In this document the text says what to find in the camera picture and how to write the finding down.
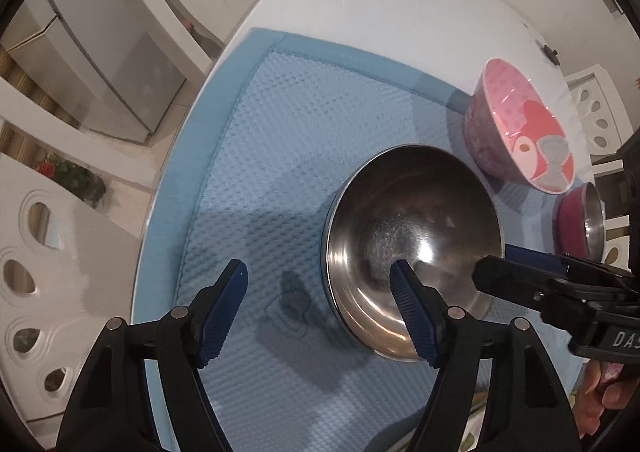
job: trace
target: human hand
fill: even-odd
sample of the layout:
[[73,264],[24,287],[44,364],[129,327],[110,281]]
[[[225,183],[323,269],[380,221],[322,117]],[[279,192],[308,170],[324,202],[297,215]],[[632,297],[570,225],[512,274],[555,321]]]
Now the human hand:
[[582,385],[575,395],[574,418],[580,439],[585,434],[593,435],[596,433],[600,426],[600,416],[606,408],[609,410],[624,409],[639,383],[639,379],[636,378],[609,385],[602,395],[596,390],[600,378],[600,362],[590,360],[584,373]]

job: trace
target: blue placemat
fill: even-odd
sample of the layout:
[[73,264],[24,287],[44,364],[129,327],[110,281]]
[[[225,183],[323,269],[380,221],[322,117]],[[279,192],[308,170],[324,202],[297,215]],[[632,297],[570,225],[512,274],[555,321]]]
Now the blue placemat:
[[[410,430],[427,400],[436,371],[355,342],[322,288],[324,219],[340,185],[370,156],[402,143],[448,150],[481,176],[507,242],[553,250],[556,198],[481,174],[462,139],[467,101],[402,64],[264,30],[206,84],[159,188],[134,318],[166,312],[176,277],[175,302],[188,304],[230,258],[244,260],[247,295],[220,357],[202,371],[236,452],[382,451]],[[156,291],[151,280],[161,283]],[[502,301],[488,319],[515,316],[532,321],[570,388],[581,359],[567,352],[567,334]],[[488,371],[484,364],[481,382]]]

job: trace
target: refrigerator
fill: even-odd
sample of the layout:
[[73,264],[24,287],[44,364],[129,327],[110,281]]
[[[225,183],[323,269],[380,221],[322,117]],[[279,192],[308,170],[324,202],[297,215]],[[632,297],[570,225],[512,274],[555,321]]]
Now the refrigerator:
[[25,0],[2,47],[85,127],[144,142],[184,77],[123,0]]

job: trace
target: blue mat border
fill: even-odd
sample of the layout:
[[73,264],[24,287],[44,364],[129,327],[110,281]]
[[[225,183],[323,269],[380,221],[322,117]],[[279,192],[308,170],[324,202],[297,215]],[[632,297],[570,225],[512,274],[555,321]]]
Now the blue mat border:
[[[165,165],[143,239],[133,323],[157,320],[174,306],[184,247],[210,165],[246,85],[272,52],[342,67],[460,113],[470,98],[442,80],[379,55],[296,34],[252,29],[207,79]],[[162,446],[177,450],[154,361],[147,363],[147,379]]]

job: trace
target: magenta metal bowl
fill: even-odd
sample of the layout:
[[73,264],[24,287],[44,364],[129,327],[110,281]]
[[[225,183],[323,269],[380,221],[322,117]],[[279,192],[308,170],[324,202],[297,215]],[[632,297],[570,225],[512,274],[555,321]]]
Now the magenta metal bowl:
[[575,177],[564,130],[527,78],[505,60],[489,60],[463,124],[465,143],[486,174],[562,194]]
[[585,183],[562,198],[556,214],[558,249],[574,257],[602,262],[605,215],[593,183]]

